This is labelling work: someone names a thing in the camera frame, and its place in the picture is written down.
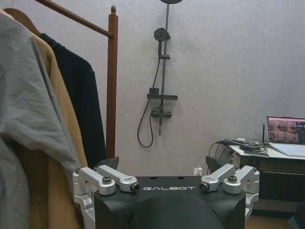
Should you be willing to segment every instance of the wooden clothes rack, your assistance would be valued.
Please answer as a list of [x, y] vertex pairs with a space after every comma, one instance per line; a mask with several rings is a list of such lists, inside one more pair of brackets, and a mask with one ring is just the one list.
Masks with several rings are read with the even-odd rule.
[[115, 155], [115, 113], [116, 113], [116, 78], [118, 58], [118, 21], [115, 6], [111, 7], [108, 19], [108, 31], [79, 17], [69, 10], [50, 0], [35, 0], [46, 7], [108, 37], [108, 68], [107, 68], [107, 120], [106, 120], [106, 152], [107, 157]]

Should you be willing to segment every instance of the wooden finial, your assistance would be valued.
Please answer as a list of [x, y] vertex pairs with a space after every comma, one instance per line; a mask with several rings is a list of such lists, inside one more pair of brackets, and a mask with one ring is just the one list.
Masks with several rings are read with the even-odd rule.
[[116, 13], [116, 7], [115, 6], [111, 6], [111, 13]]

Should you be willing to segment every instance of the screw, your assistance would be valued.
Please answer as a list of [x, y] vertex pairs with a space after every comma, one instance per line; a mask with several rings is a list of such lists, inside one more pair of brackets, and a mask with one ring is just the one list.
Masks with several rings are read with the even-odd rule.
[[202, 192], [208, 192], [210, 190], [210, 186], [208, 183], [201, 183], [201, 184], [199, 184], [199, 189]]
[[109, 184], [111, 183], [111, 177], [110, 176], [104, 176], [102, 179], [103, 184]]
[[237, 182], [237, 176], [234, 176], [234, 175], [228, 176], [228, 181], [230, 183], [236, 183]]
[[130, 186], [130, 191], [131, 192], [137, 192], [140, 190], [140, 185], [138, 183], [133, 183], [131, 186]]

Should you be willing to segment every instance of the floor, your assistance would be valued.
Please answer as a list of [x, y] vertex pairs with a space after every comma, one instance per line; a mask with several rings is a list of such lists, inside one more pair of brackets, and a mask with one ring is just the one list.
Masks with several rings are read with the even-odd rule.
[[246, 224], [246, 229], [292, 229], [288, 224], [289, 219], [251, 216]]

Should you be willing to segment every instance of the wooden hanger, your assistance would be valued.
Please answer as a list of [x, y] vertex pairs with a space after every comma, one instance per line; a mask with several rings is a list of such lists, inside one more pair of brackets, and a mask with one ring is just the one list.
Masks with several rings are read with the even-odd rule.
[[34, 33], [37, 36], [40, 36], [41, 32], [35, 27], [34, 23], [30, 20], [30, 18], [23, 12], [14, 8], [6, 8], [4, 9], [6, 13], [11, 15], [16, 21], [24, 25], [28, 30]]

